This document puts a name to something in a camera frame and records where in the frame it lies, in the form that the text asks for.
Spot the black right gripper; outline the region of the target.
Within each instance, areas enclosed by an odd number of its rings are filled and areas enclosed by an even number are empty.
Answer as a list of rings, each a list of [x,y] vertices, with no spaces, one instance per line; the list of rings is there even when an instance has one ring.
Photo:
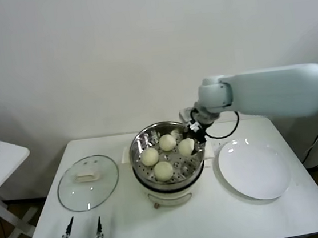
[[[182,131],[182,138],[193,138],[190,140],[191,155],[196,153],[195,141],[199,144],[206,142],[205,131],[199,122],[190,120]]]

